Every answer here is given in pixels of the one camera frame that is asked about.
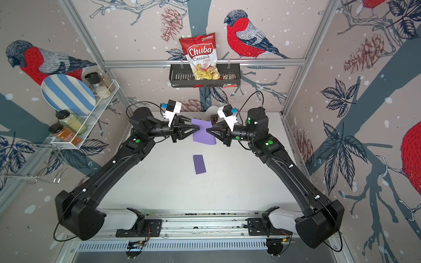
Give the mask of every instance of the bag of chips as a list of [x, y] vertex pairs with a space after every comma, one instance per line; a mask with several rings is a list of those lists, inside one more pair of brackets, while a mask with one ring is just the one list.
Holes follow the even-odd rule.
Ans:
[[216, 62], [215, 33], [206, 36], [180, 38], [196, 80], [218, 80], [220, 78]]

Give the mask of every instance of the pepper grinder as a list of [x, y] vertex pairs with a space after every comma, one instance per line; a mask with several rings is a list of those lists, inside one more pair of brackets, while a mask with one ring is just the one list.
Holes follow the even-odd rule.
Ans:
[[86, 74], [85, 79], [92, 85], [95, 93], [101, 96], [101, 99], [106, 99], [111, 96], [111, 92], [104, 84], [102, 84], [97, 72]]

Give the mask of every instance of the purple fabric piece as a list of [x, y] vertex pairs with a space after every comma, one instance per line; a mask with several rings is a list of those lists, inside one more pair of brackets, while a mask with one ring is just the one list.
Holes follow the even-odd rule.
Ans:
[[203, 161], [203, 155], [193, 155], [193, 161], [195, 163], [196, 174], [205, 173], [205, 162]]
[[216, 144], [215, 136], [206, 132], [207, 128], [212, 128], [212, 123], [210, 121], [192, 119], [192, 125], [196, 125], [200, 127], [200, 130], [193, 133], [193, 141], [196, 141], [198, 143], [209, 144], [209, 145]]

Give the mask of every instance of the white tabletop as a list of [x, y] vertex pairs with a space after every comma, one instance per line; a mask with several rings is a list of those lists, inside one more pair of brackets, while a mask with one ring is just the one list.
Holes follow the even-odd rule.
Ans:
[[[189, 118], [203, 116], [202, 112], [182, 114]], [[279, 113], [266, 114], [269, 133], [295, 161]], [[154, 116], [159, 118], [159, 112], [154, 112]], [[203, 155], [206, 173], [196, 175], [195, 154]], [[189, 136], [176, 143], [169, 138], [156, 144], [143, 161], [113, 186], [98, 207], [228, 213], [264, 211], [275, 205], [300, 210], [283, 182], [251, 151], [244, 150], [236, 141], [231, 147], [218, 139], [216, 145], [207, 145], [194, 142], [193, 136]]]

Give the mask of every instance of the spice jar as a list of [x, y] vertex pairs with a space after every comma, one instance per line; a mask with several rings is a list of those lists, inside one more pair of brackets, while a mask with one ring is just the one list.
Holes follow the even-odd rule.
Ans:
[[74, 146], [82, 142], [81, 138], [77, 137], [76, 134], [64, 127], [61, 123], [54, 123], [48, 128], [48, 131], [65, 142], [72, 142]]
[[112, 85], [112, 80], [108, 76], [108, 74], [105, 73], [104, 70], [100, 70], [98, 74], [102, 84], [104, 84], [105, 87], [109, 88], [109, 91], [113, 92], [115, 90], [115, 85]]
[[92, 72], [85, 75], [85, 79], [92, 84], [93, 89], [97, 95], [101, 96], [101, 99], [106, 99], [111, 96], [111, 92], [108, 88], [102, 84], [99, 74], [97, 72]]
[[56, 117], [64, 127], [68, 128], [77, 135], [86, 132], [87, 127], [76, 113], [70, 113], [67, 110], [62, 110], [56, 113]]

